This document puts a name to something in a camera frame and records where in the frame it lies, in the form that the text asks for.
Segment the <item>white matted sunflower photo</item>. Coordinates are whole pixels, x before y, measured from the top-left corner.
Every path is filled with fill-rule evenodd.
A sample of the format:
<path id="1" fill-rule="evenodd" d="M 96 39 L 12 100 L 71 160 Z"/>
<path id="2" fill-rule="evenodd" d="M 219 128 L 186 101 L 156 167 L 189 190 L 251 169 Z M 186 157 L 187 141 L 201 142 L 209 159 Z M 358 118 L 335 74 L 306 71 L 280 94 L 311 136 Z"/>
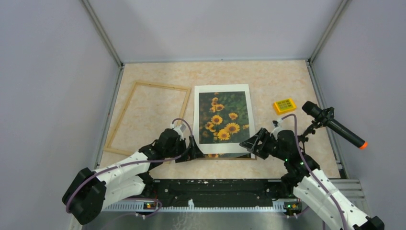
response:
<path id="1" fill-rule="evenodd" d="M 249 153 L 239 146 L 255 134 L 249 85 L 195 86 L 193 134 L 204 154 Z"/>

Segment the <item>light wooden picture frame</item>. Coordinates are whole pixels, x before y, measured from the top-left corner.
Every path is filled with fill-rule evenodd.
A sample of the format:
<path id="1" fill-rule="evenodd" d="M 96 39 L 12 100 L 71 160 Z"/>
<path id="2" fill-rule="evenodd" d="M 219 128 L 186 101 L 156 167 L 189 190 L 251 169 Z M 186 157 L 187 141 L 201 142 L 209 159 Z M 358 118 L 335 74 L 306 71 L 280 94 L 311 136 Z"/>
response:
<path id="1" fill-rule="evenodd" d="M 130 156 L 158 139 L 175 118 L 185 114 L 191 89 L 134 81 L 119 93 L 103 151 Z"/>

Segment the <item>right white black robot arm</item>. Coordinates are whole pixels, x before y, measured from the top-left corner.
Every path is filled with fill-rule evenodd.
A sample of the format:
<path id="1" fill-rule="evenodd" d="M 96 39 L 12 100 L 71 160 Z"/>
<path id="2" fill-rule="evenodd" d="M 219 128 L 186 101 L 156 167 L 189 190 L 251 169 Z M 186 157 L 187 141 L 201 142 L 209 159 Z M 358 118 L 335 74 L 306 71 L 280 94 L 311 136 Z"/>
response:
<path id="1" fill-rule="evenodd" d="M 261 128 L 240 146 L 266 159 L 270 156 L 284 162 L 287 174 L 281 177 L 281 187 L 275 197 L 296 197 L 312 209 L 332 230 L 383 230 L 384 222 L 370 217 L 357 208 L 328 179 L 319 164 L 305 154 L 298 137 L 291 130 L 282 130 L 275 136 Z"/>

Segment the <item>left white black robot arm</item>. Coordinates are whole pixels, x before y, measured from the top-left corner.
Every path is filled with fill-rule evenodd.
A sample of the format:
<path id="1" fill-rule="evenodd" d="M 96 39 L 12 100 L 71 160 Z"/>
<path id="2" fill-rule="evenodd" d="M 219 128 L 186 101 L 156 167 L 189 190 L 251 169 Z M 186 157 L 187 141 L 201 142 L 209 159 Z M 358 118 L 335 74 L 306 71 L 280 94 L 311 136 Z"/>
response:
<path id="1" fill-rule="evenodd" d="M 193 135 L 186 139 L 179 131 L 167 128 L 158 139 L 118 163 L 96 170 L 80 170 L 62 202 L 66 212 L 81 225 L 90 223 L 109 205 L 132 196 L 156 204 L 154 180 L 149 172 L 165 162 L 186 162 L 203 157 Z"/>

